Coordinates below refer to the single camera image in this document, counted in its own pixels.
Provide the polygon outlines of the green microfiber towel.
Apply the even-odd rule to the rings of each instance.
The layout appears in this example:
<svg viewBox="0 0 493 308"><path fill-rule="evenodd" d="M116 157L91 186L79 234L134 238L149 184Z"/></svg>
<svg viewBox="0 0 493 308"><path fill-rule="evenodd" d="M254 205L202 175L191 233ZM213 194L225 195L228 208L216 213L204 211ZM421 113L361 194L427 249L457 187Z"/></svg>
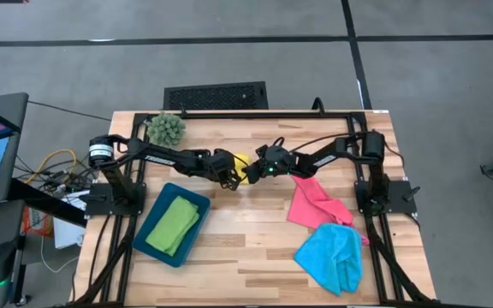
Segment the green microfiber towel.
<svg viewBox="0 0 493 308"><path fill-rule="evenodd" d="M187 231L198 219L198 206L183 197L176 197L153 230L147 235L146 243L173 257Z"/></svg>

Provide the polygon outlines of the black slanted desk bar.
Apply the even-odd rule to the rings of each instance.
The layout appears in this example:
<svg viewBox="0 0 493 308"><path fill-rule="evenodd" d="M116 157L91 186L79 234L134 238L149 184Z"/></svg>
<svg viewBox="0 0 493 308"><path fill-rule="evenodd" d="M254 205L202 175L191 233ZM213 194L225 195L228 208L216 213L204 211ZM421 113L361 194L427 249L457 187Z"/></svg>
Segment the black slanted desk bar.
<svg viewBox="0 0 493 308"><path fill-rule="evenodd" d="M12 179L10 182L7 200L24 201L26 205L33 207L35 210L40 210L76 226L85 227L87 224L83 210L17 179Z"/></svg>

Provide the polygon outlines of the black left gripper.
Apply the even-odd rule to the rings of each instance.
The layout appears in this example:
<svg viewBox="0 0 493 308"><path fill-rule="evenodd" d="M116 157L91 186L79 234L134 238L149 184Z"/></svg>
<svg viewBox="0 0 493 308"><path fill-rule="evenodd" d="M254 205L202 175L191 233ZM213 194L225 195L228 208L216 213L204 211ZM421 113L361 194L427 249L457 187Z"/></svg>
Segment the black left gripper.
<svg viewBox="0 0 493 308"><path fill-rule="evenodd" d="M222 177L220 179L220 186L222 189L235 191L236 184L240 184L243 181L243 178L235 169L235 157L230 151L215 149L213 153L208 156L207 163L212 177Z"/></svg>

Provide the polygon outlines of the black aluminium table frame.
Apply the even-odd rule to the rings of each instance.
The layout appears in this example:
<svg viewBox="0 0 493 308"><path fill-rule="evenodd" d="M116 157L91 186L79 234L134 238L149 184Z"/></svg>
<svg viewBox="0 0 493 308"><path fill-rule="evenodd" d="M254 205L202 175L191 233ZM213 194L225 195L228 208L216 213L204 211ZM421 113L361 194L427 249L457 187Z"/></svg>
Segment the black aluminium table frame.
<svg viewBox="0 0 493 308"><path fill-rule="evenodd" d="M186 130L173 150L224 149L245 154L281 140L287 150L311 154L331 142L331 134L376 131L386 141L383 172L404 181L396 138L388 114L374 110L188 111ZM117 112L108 134L149 142L147 115ZM337 159L312 177L353 215L354 229L369 244L361 247L363 276L355 293L336 296L320 287L293 255L315 228L289 222L293 175L268 176L235 191L212 181L188 177L157 163L133 160L121 172L134 184L146 184L143 212L137 216L88 216L76 271L77 299L68 308L126 306L280 305L436 308L421 237L411 222L395 213L359 212L354 183L367 181L369 167ZM209 213L186 262L171 267L133 248L133 241L163 186L175 184L208 198Z"/></svg>

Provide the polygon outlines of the pink microfiber towel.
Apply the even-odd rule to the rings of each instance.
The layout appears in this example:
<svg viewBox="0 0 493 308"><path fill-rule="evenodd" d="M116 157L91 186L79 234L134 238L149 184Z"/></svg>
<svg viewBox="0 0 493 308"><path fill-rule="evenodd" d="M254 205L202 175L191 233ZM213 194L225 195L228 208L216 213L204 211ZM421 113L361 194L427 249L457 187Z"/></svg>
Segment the pink microfiber towel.
<svg viewBox="0 0 493 308"><path fill-rule="evenodd" d="M347 206L328 195L315 178L292 176L292 180L295 189L288 210L289 222L307 228L318 228L325 223L354 228L353 215Z"/></svg>

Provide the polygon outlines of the orange package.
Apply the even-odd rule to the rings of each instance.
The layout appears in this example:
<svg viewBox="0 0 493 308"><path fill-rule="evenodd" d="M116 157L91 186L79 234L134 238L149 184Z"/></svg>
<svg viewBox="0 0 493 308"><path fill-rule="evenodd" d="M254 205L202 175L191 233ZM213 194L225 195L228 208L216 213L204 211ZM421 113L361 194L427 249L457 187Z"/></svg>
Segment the orange package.
<svg viewBox="0 0 493 308"><path fill-rule="evenodd" d="M51 238L54 234L52 216L25 206L22 211L21 233Z"/></svg>

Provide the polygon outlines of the yellow microfiber towel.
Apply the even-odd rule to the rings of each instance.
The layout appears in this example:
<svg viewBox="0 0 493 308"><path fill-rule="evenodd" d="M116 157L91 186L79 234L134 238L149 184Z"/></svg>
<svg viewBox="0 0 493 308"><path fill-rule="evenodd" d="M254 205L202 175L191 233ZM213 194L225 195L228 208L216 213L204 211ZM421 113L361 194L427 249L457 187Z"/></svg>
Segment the yellow microfiber towel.
<svg viewBox="0 0 493 308"><path fill-rule="evenodd" d="M235 172L241 178L241 185L247 185L247 174L243 171L244 168L251 164L251 158L245 154L234 154Z"/></svg>

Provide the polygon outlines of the teal plastic bin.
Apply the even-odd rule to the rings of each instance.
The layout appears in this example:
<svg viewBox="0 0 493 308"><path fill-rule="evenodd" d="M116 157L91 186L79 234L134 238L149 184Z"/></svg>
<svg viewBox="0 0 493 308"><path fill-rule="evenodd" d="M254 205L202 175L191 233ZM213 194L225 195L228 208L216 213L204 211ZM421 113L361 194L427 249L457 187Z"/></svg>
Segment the teal plastic bin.
<svg viewBox="0 0 493 308"><path fill-rule="evenodd" d="M169 208L169 205L176 197L183 197L192 204L197 205L199 219L187 231L175 255L171 257L149 246L146 243L146 237L153 230L157 222L160 220L164 212ZM188 191L187 189L184 189L172 183L165 184L162 191L159 193L154 205L152 206L151 211L147 215L147 218L136 234L133 241L133 248L171 267L181 267L187 260L187 256L199 235L200 229L205 222L210 207L211 202L208 198L195 192Z"/></svg>

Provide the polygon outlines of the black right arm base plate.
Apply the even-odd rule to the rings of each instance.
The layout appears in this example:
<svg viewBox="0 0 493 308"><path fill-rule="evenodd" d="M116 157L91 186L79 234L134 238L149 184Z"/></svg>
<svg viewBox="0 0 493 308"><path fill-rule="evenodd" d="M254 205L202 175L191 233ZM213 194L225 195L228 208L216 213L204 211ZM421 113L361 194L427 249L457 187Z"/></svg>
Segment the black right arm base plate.
<svg viewBox="0 0 493 308"><path fill-rule="evenodd" d="M375 203L368 198L367 181L355 182L354 191L360 213L363 213L366 209L370 210L372 216L389 213L416 214L418 212L413 199L413 195L418 191L418 188L411 188L409 181L391 181L388 201L380 203Z"/></svg>

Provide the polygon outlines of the green artificial plant ball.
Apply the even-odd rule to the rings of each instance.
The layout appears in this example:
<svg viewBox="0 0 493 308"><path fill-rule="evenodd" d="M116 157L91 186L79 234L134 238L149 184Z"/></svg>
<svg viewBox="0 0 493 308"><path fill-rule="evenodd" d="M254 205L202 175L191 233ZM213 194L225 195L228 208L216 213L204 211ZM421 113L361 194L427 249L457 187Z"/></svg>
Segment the green artificial plant ball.
<svg viewBox="0 0 493 308"><path fill-rule="evenodd" d="M149 141L164 147L179 145L186 129L185 122L178 115L166 113L154 116L146 125Z"/></svg>

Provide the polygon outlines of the black computer mouse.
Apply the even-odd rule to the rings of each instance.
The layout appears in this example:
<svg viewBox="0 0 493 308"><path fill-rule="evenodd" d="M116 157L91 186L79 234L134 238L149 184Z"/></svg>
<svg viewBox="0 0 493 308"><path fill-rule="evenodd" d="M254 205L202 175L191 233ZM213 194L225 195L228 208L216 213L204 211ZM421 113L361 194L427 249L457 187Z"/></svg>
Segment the black computer mouse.
<svg viewBox="0 0 493 308"><path fill-rule="evenodd" d="M6 281L14 266L16 246L13 241L0 244L0 284Z"/></svg>

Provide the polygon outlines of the white paper sheet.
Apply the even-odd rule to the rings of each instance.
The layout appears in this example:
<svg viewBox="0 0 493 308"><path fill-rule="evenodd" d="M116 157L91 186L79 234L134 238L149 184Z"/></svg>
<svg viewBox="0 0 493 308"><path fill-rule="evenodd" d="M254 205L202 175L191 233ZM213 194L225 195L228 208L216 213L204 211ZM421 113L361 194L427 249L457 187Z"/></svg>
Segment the white paper sheet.
<svg viewBox="0 0 493 308"><path fill-rule="evenodd" d="M62 201L69 203L71 206L81 210L82 212L85 212L86 202L81 200L80 196L87 195L89 192L89 190L72 192L62 197ZM53 227L56 249L63 249L72 245L82 245L86 232L85 227L74 225L58 218L53 219Z"/></svg>

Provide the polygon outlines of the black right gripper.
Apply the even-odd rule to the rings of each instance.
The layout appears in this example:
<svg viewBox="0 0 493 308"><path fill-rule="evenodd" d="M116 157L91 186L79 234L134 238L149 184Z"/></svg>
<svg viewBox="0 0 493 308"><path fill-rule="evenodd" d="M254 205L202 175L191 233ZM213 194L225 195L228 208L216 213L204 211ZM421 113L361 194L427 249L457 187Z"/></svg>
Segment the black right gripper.
<svg viewBox="0 0 493 308"><path fill-rule="evenodd" d="M257 154L258 160L246 167L249 184L257 183L260 176L289 175L296 167L296 156L280 145L264 145Z"/></svg>

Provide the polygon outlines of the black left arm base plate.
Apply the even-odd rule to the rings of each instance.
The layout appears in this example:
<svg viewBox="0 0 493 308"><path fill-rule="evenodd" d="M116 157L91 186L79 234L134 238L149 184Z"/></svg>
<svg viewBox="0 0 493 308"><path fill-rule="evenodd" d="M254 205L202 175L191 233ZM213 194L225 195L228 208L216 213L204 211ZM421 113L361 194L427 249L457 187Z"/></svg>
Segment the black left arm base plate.
<svg viewBox="0 0 493 308"><path fill-rule="evenodd" d="M86 203L87 216L137 216L144 209L146 184L133 183L130 187L93 184L90 192L80 199Z"/></svg>

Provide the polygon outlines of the blue microfiber towel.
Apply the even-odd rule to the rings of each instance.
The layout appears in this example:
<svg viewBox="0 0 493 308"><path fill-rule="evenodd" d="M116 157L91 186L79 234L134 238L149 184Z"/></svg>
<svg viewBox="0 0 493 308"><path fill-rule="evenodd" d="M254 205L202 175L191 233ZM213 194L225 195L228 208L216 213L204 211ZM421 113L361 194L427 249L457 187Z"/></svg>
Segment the blue microfiber towel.
<svg viewBox="0 0 493 308"><path fill-rule="evenodd" d="M294 261L322 288L355 293L363 276L362 238L350 227L320 225L294 254Z"/></svg>

